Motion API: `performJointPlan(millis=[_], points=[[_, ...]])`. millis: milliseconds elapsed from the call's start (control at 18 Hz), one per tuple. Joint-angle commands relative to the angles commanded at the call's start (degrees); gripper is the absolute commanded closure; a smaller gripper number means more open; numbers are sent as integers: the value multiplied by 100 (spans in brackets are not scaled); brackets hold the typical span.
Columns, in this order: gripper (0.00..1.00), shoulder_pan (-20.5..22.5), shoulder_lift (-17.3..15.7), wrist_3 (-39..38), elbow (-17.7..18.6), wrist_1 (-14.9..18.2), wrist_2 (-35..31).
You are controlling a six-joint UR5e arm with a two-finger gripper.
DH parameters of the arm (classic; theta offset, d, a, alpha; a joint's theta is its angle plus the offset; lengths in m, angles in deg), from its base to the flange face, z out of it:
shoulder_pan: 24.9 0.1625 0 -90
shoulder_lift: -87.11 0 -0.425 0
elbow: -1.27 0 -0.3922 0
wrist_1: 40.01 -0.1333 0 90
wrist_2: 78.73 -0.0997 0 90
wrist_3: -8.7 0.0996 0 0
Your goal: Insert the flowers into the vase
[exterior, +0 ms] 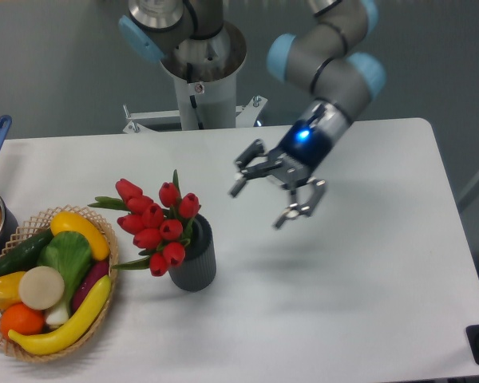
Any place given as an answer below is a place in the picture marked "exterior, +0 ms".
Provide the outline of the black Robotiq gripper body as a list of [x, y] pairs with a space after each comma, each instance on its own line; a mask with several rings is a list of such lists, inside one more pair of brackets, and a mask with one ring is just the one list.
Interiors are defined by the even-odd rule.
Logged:
[[312, 128], [306, 121], [297, 120], [281, 141], [267, 155], [267, 162], [281, 163], [266, 171], [282, 188], [300, 188], [311, 178], [314, 170], [333, 148], [332, 139], [320, 128]]

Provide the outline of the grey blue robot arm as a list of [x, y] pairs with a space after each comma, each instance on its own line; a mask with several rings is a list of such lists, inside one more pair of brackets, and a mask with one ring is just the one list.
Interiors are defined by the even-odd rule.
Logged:
[[[237, 158], [238, 195], [249, 180], [271, 177], [289, 193], [275, 221], [311, 216], [326, 191], [315, 169], [386, 82], [381, 63], [353, 48], [378, 21], [372, 1], [312, 1], [315, 26], [284, 34], [267, 54], [267, 70], [313, 100], [273, 149], [254, 141]], [[131, 1], [118, 22], [122, 37], [146, 61], [172, 77], [185, 130], [234, 128], [236, 76], [246, 55], [239, 29], [224, 19], [221, 1]]]

